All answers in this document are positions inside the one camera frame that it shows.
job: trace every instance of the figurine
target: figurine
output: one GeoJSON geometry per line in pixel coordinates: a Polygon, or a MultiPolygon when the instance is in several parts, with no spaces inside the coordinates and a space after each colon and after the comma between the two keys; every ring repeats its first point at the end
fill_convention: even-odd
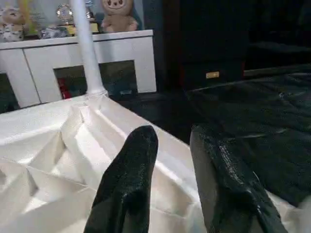
{"type": "Polygon", "coordinates": [[[133,9],[133,0],[102,0],[105,18],[102,23],[104,32],[136,31],[137,21],[130,16],[133,9]]]}
{"type": "Polygon", "coordinates": [[[0,9],[0,41],[22,41],[25,19],[18,8],[6,7],[0,9]]]}

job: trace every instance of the cabinet door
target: cabinet door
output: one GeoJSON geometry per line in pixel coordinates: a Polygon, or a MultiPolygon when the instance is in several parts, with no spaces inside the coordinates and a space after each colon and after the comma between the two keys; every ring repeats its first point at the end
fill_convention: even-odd
{"type": "MultiPolygon", "coordinates": [[[[156,91],[152,37],[95,42],[110,95],[156,91]]],[[[87,89],[78,44],[26,49],[42,102],[83,95],[87,89]]]]}
{"type": "Polygon", "coordinates": [[[22,50],[0,51],[0,113],[39,104],[22,50]]]}

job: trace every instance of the white cabinet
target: white cabinet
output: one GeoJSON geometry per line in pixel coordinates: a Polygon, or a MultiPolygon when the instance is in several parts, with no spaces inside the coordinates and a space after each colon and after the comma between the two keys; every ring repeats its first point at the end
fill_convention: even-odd
{"type": "Polygon", "coordinates": [[[5,74],[1,75],[0,79],[8,78],[18,105],[21,108],[40,103],[22,49],[0,50],[0,74],[5,74]]]}
{"type": "MultiPolygon", "coordinates": [[[[121,80],[125,86],[131,85],[129,90],[133,89],[134,83],[134,89],[138,93],[156,91],[152,36],[151,30],[93,36],[97,60],[103,71],[102,78],[108,91],[111,84],[122,79],[124,69],[133,70],[130,72],[131,75],[126,77],[131,80],[121,80]]],[[[18,102],[20,100],[23,103],[21,106],[32,105],[39,99],[42,103],[61,100],[62,93],[57,78],[74,79],[75,75],[71,73],[77,70],[83,73],[82,57],[76,37],[2,43],[0,56],[10,57],[4,59],[6,62],[3,66],[0,65],[0,70],[7,71],[18,102]],[[27,78],[23,78],[22,81],[17,78],[21,73],[27,73],[27,78]],[[26,93],[29,95],[26,98],[28,100],[25,100],[25,96],[19,96],[26,93]]]]}

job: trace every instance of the gold label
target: gold label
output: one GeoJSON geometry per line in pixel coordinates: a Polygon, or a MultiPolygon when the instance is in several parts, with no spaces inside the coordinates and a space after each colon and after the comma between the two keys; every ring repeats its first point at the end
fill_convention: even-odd
{"type": "Polygon", "coordinates": [[[220,76],[219,71],[206,73],[206,79],[215,79],[219,78],[219,76],[220,76]]]}

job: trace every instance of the stuffed toy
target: stuffed toy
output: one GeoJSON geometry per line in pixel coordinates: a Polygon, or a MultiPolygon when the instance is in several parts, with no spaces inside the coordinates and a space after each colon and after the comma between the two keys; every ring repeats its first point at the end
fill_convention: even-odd
{"type": "Polygon", "coordinates": [[[104,32],[136,31],[138,23],[130,16],[133,9],[133,0],[102,0],[105,18],[102,23],[104,32]]]}
{"type": "Polygon", "coordinates": [[[25,19],[18,8],[0,9],[0,41],[22,41],[25,19]]]}

